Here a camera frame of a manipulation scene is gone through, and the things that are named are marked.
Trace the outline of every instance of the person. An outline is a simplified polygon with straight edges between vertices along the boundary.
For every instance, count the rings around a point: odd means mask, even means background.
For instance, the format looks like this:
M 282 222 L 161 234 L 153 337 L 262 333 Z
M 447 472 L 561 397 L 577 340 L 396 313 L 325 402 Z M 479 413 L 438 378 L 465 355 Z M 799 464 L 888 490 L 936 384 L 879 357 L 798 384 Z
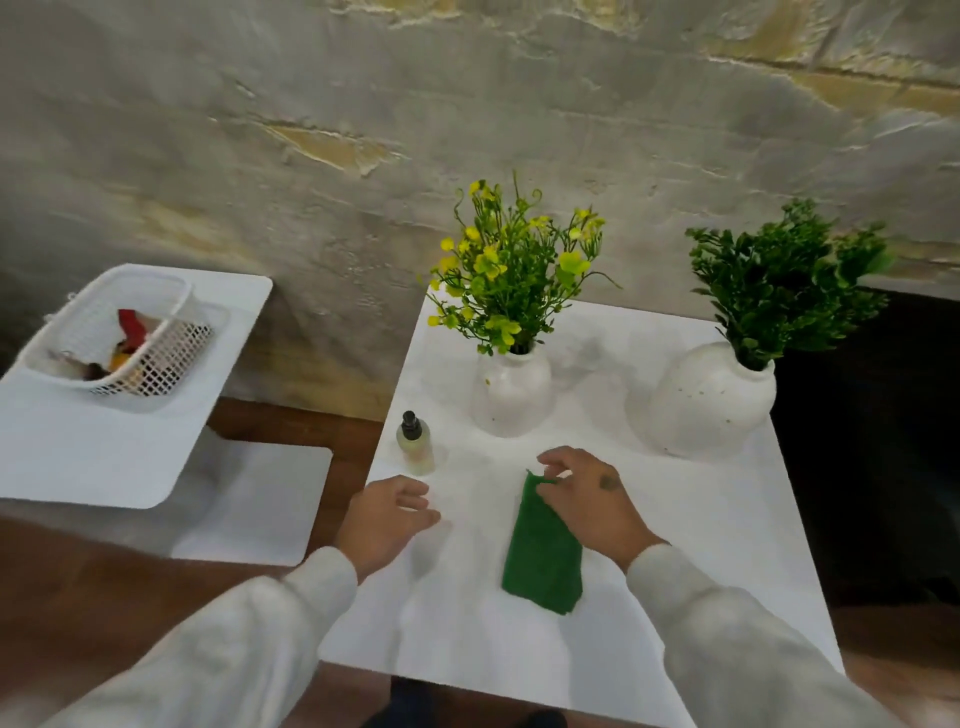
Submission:
M 570 447 L 539 461 L 556 482 L 538 492 L 584 547 L 623 569 L 663 641 L 666 673 L 700 728 L 900 725 L 796 630 L 654 534 L 613 466 Z M 335 546 L 318 549 L 285 578 L 257 577 L 219 596 L 44 726 L 278 726 L 357 586 L 440 520 L 427 492 L 402 475 L 371 483 L 350 501 Z

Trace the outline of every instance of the white basket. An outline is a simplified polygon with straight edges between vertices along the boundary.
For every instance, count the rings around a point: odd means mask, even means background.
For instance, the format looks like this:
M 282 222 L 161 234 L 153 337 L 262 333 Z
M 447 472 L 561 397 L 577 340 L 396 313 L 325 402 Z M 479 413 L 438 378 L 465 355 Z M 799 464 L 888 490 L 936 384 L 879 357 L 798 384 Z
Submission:
M 117 318 L 132 308 L 162 323 L 123 366 L 94 381 L 63 375 L 61 354 L 104 367 L 124 338 Z M 150 266 L 126 264 L 103 273 L 55 314 L 17 357 L 31 375 L 95 394 L 169 394 L 213 335 L 193 296 L 193 284 Z

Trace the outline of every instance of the vase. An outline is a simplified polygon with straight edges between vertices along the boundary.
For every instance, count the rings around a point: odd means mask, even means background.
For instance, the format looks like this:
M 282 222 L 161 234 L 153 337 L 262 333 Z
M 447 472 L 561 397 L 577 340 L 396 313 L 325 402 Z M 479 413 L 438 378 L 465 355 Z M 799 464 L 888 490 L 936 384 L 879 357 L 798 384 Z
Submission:
M 705 344 L 667 369 L 650 399 L 645 429 L 671 455 L 730 454 L 766 420 L 776 397 L 773 361 L 755 372 L 736 360 L 728 342 Z
M 473 421 L 497 437 L 517 437 L 546 418 L 553 403 L 550 362 L 534 345 L 526 354 L 480 356 L 470 401 Z

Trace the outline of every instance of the hand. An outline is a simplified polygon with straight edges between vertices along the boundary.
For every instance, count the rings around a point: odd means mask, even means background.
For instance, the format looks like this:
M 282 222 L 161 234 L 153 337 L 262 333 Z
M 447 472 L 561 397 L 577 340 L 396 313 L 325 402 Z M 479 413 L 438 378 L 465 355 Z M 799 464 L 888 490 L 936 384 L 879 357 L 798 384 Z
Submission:
M 429 489 L 412 477 L 395 475 L 371 483 L 350 499 L 334 545 L 353 564 L 357 583 L 387 566 L 410 539 L 440 520 L 423 497 Z
M 624 571 L 650 546 L 665 544 L 636 511 L 612 465 L 583 449 L 554 448 L 537 458 L 556 483 L 541 483 L 537 493 L 587 548 L 599 551 Z

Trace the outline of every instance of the white table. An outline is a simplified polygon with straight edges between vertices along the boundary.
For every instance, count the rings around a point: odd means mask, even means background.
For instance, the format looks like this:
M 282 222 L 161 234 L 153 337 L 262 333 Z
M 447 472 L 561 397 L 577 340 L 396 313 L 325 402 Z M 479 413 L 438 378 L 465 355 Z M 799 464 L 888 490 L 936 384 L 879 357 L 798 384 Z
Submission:
M 430 425 L 437 470 L 425 480 L 444 520 L 361 587 L 322 658 L 468 690 L 624 718 L 692 726 L 662 668 L 662 642 L 612 562 L 584 553 L 584 595 L 566 617 L 505 594 L 503 562 L 526 469 L 557 445 L 613 463 L 650 526 L 721 583 L 743 587 L 843 669 L 770 421 L 720 462 L 656 454 L 627 424 L 669 359 L 719 334 L 705 321 L 575 303 L 547 350 L 559 390 L 548 420 L 500 440 L 468 415 L 475 346 L 429 328 L 425 303 L 370 480 L 403 471 L 396 424 Z
M 0 513 L 175 558 L 292 566 L 332 453 L 204 430 L 273 282 L 156 269 L 194 284 L 214 337 L 166 397 L 101 398 L 11 368 L 0 379 Z

